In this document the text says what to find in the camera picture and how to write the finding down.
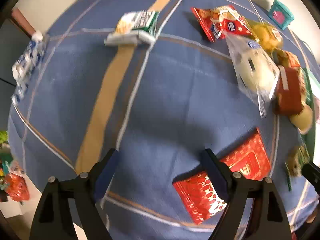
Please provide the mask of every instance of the clear plastic bag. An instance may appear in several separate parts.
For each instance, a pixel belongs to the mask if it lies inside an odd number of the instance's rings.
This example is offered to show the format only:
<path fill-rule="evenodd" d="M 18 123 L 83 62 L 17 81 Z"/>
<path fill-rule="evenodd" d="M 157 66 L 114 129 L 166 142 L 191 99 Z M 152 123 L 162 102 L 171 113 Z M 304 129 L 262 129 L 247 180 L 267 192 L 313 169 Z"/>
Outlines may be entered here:
<path fill-rule="evenodd" d="M 263 118 L 274 96 L 280 71 L 256 41 L 227 32 L 224 34 L 239 89 L 259 107 Z"/>

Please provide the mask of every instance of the metal screw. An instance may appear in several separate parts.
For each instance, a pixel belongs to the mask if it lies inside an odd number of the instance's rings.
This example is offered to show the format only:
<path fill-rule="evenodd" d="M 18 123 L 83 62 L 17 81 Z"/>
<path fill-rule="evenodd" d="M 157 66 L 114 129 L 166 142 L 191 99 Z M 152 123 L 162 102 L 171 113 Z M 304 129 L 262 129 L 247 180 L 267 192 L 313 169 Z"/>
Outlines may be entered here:
<path fill-rule="evenodd" d="M 266 181 L 266 183 L 272 183 L 272 179 L 269 177 L 265 177 L 264 180 Z"/>
<path fill-rule="evenodd" d="M 52 183 L 52 182 L 54 182 L 55 180 L 56 180 L 56 177 L 51 176 L 51 177 L 49 177 L 48 182 Z"/>
<path fill-rule="evenodd" d="M 242 175 L 241 175 L 240 172 L 236 171 L 236 172 L 233 173 L 233 176 L 234 176 L 235 178 L 239 179 L 239 178 L 241 178 Z"/>
<path fill-rule="evenodd" d="M 82 173 L 80 173 L 80 178 L 81 179 L 85 179 L 85 178 L 87 178 L 89 176 L 89 173 L 87 173 L 87 172 L 82 172 Z"/>

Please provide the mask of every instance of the red envelope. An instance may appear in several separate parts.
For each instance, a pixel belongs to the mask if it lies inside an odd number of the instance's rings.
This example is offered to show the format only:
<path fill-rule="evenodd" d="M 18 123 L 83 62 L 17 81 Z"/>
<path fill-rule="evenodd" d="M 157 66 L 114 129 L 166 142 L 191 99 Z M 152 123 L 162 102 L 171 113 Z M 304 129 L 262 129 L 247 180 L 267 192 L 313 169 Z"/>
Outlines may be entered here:
<path fill-rule="evenodd" d="M 232 172 L 239 171 L 247 179 L 261 180 L 271 168 L 258 128 L 241 146 L 220 161 L 226 163 Z M 174 182 L 173 186 L 196 224 L 227 206 L 217 195 L 206 171 Z"/>

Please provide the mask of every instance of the teal plastic basket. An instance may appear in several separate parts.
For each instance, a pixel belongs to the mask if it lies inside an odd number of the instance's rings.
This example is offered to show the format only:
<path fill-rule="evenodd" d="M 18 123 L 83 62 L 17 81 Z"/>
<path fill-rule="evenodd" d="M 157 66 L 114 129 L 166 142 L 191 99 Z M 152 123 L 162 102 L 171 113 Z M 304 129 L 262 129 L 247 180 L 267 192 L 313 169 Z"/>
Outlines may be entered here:
<path fill-rule="evenodd" d="M 292 12 L 279 0 L 273 0 L 273 4 L 268 13 L 268 16 L 282 30 L 284 30 L 290 24 L 290 22 L 294 20 L 294 15 L 292 14 Z"/>

